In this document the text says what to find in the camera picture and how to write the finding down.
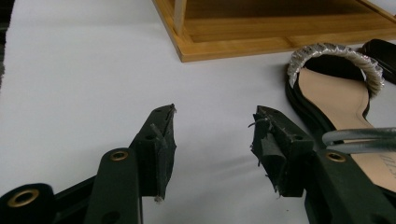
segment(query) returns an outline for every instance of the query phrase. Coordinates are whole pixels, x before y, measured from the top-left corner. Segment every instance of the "black plastic part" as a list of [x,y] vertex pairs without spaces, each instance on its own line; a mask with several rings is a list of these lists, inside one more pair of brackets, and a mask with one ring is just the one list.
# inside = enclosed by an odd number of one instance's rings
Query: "black plastic part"
[[320,150],[307,170],[314,180],[305,199],[311,224],[396,223],[396,209],[347,154]]
[[55,195],[56,224],[82,224],[87,212],[95,176]]
[[50,224],[55,213],[55,197],[46,184],[24,185],[0,198],[2,224]]
[[175,112],[174,105],[153,110],[129,146],[138,158],[141,196],[165,197],[176,150],[173,129]]
[[[104,155],[98,176],[55,196],[45,184],[26,185],[5,194],[0,198],[0,223],[142,223],[141,197],[163,199],[172,174],[175,112],[174,105],[153,110],[130,147]],[[37,189],[38,197],[18,208],[7,204],[25,189]],[[18,198],[17,203],[29,199],[29,192]]]
[[284,197],[301,197],[304,161],[313,152],[313,140],[281,112],[258,106],[252,152],[275,190]]
[[142,218],[136,153],[111,150],[102,157],[84,224],[140,224]]

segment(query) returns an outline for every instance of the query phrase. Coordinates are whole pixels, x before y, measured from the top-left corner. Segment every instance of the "embellished sandal strap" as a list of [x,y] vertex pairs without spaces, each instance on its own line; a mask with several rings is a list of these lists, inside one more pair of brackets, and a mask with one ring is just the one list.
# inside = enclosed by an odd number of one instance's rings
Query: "embellished sandal strap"
[[288,68],[291,87],[293,88],[300,69],[304,67],[309,59],[325,54],[346,58],[359,67],[366,75],[370,97],[376,96],[381,91],[384,86],[384,78],[382,78],[382,68],[375,59],[360,54],[350,47],[331,43],[317,43],[294,51],[291,55]]

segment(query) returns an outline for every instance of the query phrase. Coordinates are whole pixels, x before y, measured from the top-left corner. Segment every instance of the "rhinestone strap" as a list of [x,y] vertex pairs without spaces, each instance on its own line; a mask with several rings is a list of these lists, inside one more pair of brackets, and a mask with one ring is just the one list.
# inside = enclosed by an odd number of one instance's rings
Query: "rhinestone strap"
[[378,62],[375,59],[362,55],[347,46],[330,43],[317,43],[298,49],[291,55],[288,68],[289,83],[291,87],[294,86],[297,76],[300,73],[300,69],[305,65],[305,63],[311,58],[317,58],[324,54],[346,58],[358,66],[366,75],[366,83],[370,92],[370,97],[376,96],[384,86],[382,68],[378,65]]

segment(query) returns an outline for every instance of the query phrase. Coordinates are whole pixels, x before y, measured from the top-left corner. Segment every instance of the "white table surface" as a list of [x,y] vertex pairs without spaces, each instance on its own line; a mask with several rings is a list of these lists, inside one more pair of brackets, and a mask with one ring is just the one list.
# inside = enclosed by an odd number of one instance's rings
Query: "white table surface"
[[[145,223],[307,223],[304,199],[279,198],[249,151],[257,105],[306,130],[284,92],[290,55],[181,63],[151,1],[16,0],[0,195],[38,182],[59,192],[95,175],[104,153],[128,147],[151,110],[173,103],[174,172],[162,204],[144,198]],[[395,94],[387,82],[371,102],[375,127],[396,126]]]

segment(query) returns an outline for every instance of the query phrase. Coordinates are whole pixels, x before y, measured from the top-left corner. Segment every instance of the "wooden frame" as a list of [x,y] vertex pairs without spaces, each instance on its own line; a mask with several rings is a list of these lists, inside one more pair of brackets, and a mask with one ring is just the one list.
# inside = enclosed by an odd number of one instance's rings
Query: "wooden frame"
[[182,62],[396,39],[396,18],[367,0],[153,2]]

